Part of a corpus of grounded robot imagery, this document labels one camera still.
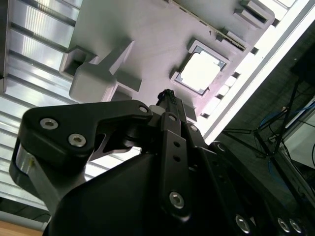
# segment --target screw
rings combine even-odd
[[[280,225],[281,229],[283,229],[283,231],[285,231],[286,233],[290,232],[290,228],[288,227],[288,225],[284,222],[284,220],[278,218],[278,224]]]
[[[240,227],[240,229],[246,233],[249,234],[251,232],[250,227],[247,223],[247,221],[240,215],[236,215],[235,217],[235,221],[238,227]]]
[[[185,205],[184,198],[177,192],[171,192],[169,199],[171,204],[177,209],[182,209]]]
[[[299,234],[302,232],[300,226],[295,223],[294,220],[290,219],[290,224],[292,225],[293,229],[298,232]]]
[[[191,127],[191,129],[192,129],[194,132],[197,132],[197,131],[198,131],[198,129],[197,129],[197,127],[196,127],[196,126],[191,125],[190,127]]]
[[[52,130],[58,128],[58,123],[54,119],[44,118],[39,123],[44,129]]]
[[[176,117],[173,115],[168,115],[168,117],[172,120],[172,121],[176,121]]]
[[[143,106],[140,106],[139,107],[140,111],[144,112],[144,113],[147,113],[148,112],[148,109],[143,107]]]
[[[86,139],[81,134],[71,134],[68,138],[68,141],[72,146],[78,148],[83,147],[87,143]]]
[[[225,151],[224,148],[223,148],[220,144],[218,144],[217,147],[218,147],[218,149],[220,149],[221,151]]]

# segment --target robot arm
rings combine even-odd
[[[47,205],[52,220],[44,235],[314,233],[309,189],[297,192],[296,179],[282,173],[305,211],[302,222],[227,147],[205,144],[172,91],[157,105],[132,100],[24,114],[10,174]],[[140,155],[85,181],[89,160],[134,146]]]

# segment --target square opening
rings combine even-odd
[[[226,65],[225,62],[196,47],[176,81],[203,94]]]

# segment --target wooden surface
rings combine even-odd
[[[0,221],[0,236],[42,236],[43,232]]]

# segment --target mounting hole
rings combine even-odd
[[[181,146],[178,142],[174,142],[174,145],[178,148]]]
[[[219,180],[221,180],[223,183],[226,183],[226,180],[223,176],[219,176]]]
[[[139,107],[139,110],[142,111],[142,112],[144,112],[144,113],[147,113],[147,112],[148,112],[148,109],[145,108],[145,107],[143,107],[143,106],[140,106],[140,107]]]
[[[169,117],[172,121],[176,121],[176,120],[177,120],[176,117],[173,116],[173,115],[168,115],[168,117]]]
[[[181,162],[181,158],[179,156],[173,156],[173,158],[176,162]]]

